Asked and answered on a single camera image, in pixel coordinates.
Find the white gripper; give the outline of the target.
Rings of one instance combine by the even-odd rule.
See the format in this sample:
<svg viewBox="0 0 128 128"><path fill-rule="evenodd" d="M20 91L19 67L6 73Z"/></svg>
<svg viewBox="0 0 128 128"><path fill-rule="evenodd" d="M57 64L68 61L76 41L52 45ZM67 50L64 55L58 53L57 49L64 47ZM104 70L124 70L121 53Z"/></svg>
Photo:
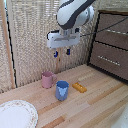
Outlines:
<svg viewBox="0 0 128 128"><path fill-rule="evenodd" d="M69 30L56 30L51 31L47 34L47 46L51 49L56 49L65 46L72 46L79 43L80 40L80 29L69 29ZM71 54L71 49L67 49L67 55ZM55 50L54 57L58 57L58 51Z"/></svg>

